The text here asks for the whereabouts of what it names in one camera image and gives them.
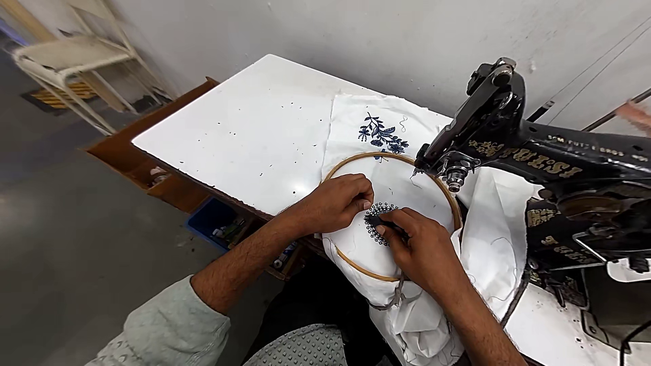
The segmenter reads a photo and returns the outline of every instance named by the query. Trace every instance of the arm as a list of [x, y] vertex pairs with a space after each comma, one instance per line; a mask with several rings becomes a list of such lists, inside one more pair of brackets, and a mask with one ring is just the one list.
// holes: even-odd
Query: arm
[[380, 217], [409, 235], [405, 243], [393, 229], [377, 228], [389, 242], [397, 265], [443, 308], [473, 365], [526, 365], [468, 280], [447, 230], [410, 208]]
[[224, 314], [242, 290], [291, 241], [343, 229], [372, 202], [363, 174], [328, 180], [205, 269], [134, 310], [124, 331], [87, 365], [214, 365], [228, 340]]
[[368, 210], [372, 202], [373, 189], [364, 174], [330, 179], [194, 275], [190, 281], [192, 288], [206, 305], [226, 314], [242, 290], [289, 243], [316, 232], [343, 229], [358, 212]]

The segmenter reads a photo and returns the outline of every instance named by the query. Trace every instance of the hand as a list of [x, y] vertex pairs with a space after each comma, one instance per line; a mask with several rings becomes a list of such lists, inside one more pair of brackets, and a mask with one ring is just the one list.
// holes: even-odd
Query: hand
[[364, 174], [323, 182], [307, 197], [277, 216], [296, 228], [298, 237], [348, 227], [355, 215], [373, 204], [373, 187]]
[[392, 228], [383, 225], [376, 228], [389, 242], [396, 264], [435, 299], [455, 291], [459, 281], [468, 281], [450, 234], [441, 224], [406, 207], [382, 214], [380, 218], [392, 221], [407, 233], [409, 240], [405, 243]]

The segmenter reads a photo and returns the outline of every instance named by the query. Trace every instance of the grey floor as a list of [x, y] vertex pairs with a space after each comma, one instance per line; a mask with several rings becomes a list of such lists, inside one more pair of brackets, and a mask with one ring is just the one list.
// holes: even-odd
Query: grey floor
[[[3, 365], [82, 365], [128, 313], [219, 256], [183, 212], [80, 148], [101, 135], [19, 97], [38, 85], [0, 51], [0, 354]], [[93, 104], [119, 128], [136, 116]], [[263, 274], [229, 314], [218, 365], [239, 365], [283, 283]]]

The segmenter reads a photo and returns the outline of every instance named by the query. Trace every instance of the embroidery hoop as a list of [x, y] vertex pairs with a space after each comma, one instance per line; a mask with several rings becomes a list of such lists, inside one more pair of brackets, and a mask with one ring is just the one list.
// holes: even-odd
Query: embroidery hoop
[[[406, 156], [393, 154], [392, 152], [381, 152], [381, 151], [378, 151], [378, 152], [363, 152], [361, 154], [353, 155], [350, 158], [345, 159], [343, 162], [340, 162], [339, 164], [335, 165], [335, 167], [332, 168], [332, 170], [330, 170], [330, 173], [328, 173], [325, 176], [323, 181], [325, 182], [326, 180], [332, 178], [332, 176], [341, 167], [343, 167], [344, 165], [346, 165], [346, 164], [348, 164], [350, 162], [353, 162], [353, 161], [359, 160], [359, 159], [363, 159], [363, 158], [371, 158], [371, 157], [374, 158], [376, 156], [379, 156], [381, 158], [398, 159], [398, 160], [400, 160], [402, 162], [410, 164], [411, 166], [413, 166], [413, 163], [414, 163], [413, 159], [408, 158]], [[441, 189], [441, 191], [443, 192], [443, 195], [445, 196], [446, 200], [450, 204], [450, 209], [452, 210], [452, 220], [453, 220], [453, 223], [454, 223], [454, 231], [457, 231], [458, 229], [461, 229], [461, 226], [462, 226], [462, 223], [461, 223], [461, 210], [459, 209], [459, 205], [457, 204], [456, 199], [454, 199], [454, 197], [452, 197], [452, 195], [450, 194], [450, 191], [447, 189], [447, 187], [443, 184], [443, 182], [440, 179], [434, 178], [432, 175], [429, 175], [429, 174], [427, 174], [427, 176], [429, 176], [434, 181], [434, 183], [436, 183], [436, 185]], [[398, 277], [387, 277], [387, 276], [384, 276], [384, 275], [375, 274], [375, 273], [373, 273], [373, 272], [371, 272], [369, 270], [366, 270], [366, 269], [362, 268], [360, 265], [358, 265], [357, 263], [355, 263], [354, 261], [352, 261], [348, 257], [346, 257], [344, 255], [344, 253], [342, 253], [341, 250], [339, 250], [339, 248], [337, 248], [336, 244], [333, 244], [333, 245], [335, 246], [335, 249], [337, 250], [337, 255], [340, 256], [341, 259], [346, 261], [346, 263], [348, 263], [352, 268], [355, 268], [357, 271], [359, 271], [359, 272], [361, 272], [361, 273], [363, 273], [363, 274], [365, 274], [365, 275], [367, 275], [369, 277], [373, 277], [374, 279], [379, 279], [380, 281], [395, 282], [395, 281], [400, 280], [400, 278], [398, 278]]]

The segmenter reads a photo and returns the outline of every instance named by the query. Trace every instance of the shirt sleeve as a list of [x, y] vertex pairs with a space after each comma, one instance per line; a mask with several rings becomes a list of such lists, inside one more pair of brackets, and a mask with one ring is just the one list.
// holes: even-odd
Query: shirt sleeve
[[230, 319], [201, 301], [190, 277], [129, 314], [124, 331], [87, 366], [215, 365]]

